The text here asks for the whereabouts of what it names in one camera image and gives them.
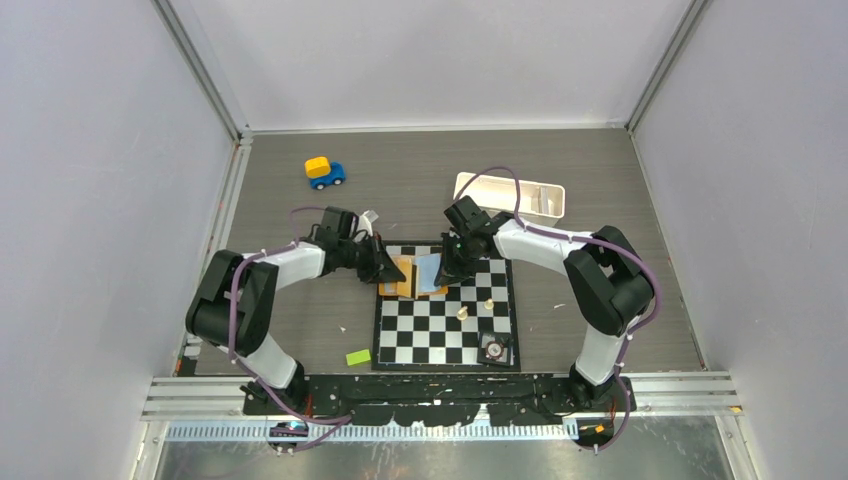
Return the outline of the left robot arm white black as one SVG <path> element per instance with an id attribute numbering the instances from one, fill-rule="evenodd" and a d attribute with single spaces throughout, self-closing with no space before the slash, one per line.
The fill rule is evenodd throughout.
<path id="1" fill-rule="evenodd" d="M 277 291 L 348 269 L 365 284 L 403 282 L 374 230 L 376 214 L 339 207 L 322 210 L 309 233 L 285 246 L 257 253 L 214 253 L 185 317 L 189 334 L 225 352 L 253 378 L 254 392 L 280 412 L 301 417 L 309 386 L 301 362 L 272 337 Z"/>

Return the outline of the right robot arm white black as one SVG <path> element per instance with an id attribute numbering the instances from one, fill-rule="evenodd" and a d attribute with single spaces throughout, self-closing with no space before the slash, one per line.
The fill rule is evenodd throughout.
<path id="1" fill-rule="evenodd" d="M 651 320 L 658 305 L 655 275 L 623 233 L 605 226 L 595 233 L 568 232 L 531 223 L 508 212 L 490 216 L 464 196 L 444 212 L 450 229 L 442 236 L 437 281 L 471 278 L 479 261 L 492 256 L 524 261 L 564 275 L 587 322 L 582 350 L 566 385 L 574 403 L 596 410 L 615 390 L 632 335 Z"/>

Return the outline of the credit cards stack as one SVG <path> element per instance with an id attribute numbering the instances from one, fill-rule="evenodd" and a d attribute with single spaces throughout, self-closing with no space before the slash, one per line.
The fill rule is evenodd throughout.
<path id="1" fill-rule="evenodd" d="M 542 187 L 539 190 L 539 212 L 542 215 L 553 216 L 556 213 L 556 202 L 551 199 L 550 189 L 547 187 Z"/>

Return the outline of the white rectangular plastic tray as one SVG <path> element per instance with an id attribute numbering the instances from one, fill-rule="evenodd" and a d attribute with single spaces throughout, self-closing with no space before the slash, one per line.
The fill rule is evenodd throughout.
<path id="1" fill-rule="evenodd" d="M 460 172 L 456 175 L 454 199 L 469 196 L 479 208 L 486 211 L 491 217 L 500 212 L 514 211 L 516 189 L 512 178 L 481 175 L 467 186 L 472 177 L 471 172 Z M 550 197 L 556 202 L 556 213 L 553 216 L 542 215 L 539 212 L 539 190 L 542 187 L 550 189 Z M 566 191 L 563 186 L 520 180 L 519 192 L 518 214 L 523 220 L 554 227 L 565 217 Z"/>

